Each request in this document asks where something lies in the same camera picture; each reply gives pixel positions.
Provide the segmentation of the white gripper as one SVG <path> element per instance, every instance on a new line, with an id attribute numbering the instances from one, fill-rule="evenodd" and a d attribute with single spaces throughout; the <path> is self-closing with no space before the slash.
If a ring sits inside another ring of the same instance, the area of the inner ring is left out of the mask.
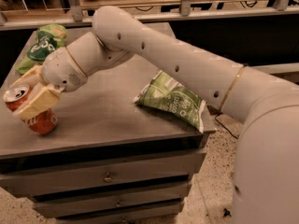
<path id="1" fill-rule="evenodd" d="M 52 108 L 60 101 L 61 91 L 76 91 L 88 78 L 79 68 L 66 47 L 58 48 L 47 56 L 43 65 L 36 65 L 18 78 L 11 87 L 25 84 L 33 88 L 14 112 L 19 119 L 31 119 Z"/>

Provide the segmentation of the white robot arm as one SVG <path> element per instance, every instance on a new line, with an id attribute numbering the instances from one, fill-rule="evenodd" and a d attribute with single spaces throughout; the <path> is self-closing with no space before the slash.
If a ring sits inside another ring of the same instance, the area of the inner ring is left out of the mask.
<path id="1" fill-rule="evenodd" d="M 242 123 L 232 224 L 299 224 L 297 85 L 156 32 L 118 7 L 97 9 L 91 32 L 23 76 L 34 89 L 14 116 L 30 119 L 54 106 L 75 90 L 69 76 L 85 83 L 135 54 Z"/>

